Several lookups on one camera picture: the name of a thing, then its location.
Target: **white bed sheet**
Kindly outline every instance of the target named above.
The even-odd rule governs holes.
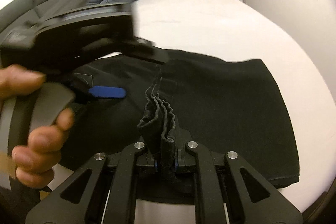
[[[336,106],[292,37],[238,0],[139,0],[134,9],[136,35],[158,47],[226,61],[262,59],[287,106],[300,159],[300,182],[280,192],[303,212],[329,188],[336,175]],[[71,173],[55,170],[51,188]],[[194,223],[194,207],[139,200],[136,223]]]

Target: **triangular cutout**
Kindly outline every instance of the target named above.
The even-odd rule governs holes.
[[[240,173],[253,203],[269,198],[269,192],[245,168],[241,168]]]
[[[87,169],[72,184],[70,184],[60,195],[61,198],[78,204],[81,201],[86,185],[92,174],[91,169]]]

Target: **human hand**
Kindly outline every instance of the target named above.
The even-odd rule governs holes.
[[[15,95],[28,95],[41,87],[45,75],[26,70],[19,65],[0,69],[0,109],[4,99]],[[52,167],[61,159],[60,150],[68,138],[67,130],[73,125],[74,115],[63,110],[55,125],[33,130],[28,145],[18,145],[12,151],[17,165],[16,177],[31,188],[43,188],[52,181]]]

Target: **tan tape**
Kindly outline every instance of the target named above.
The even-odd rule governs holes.
[[[16,166],[14,161],[7,154],[0,152],[0,172],[8,174],[11,178],[15,179]]]

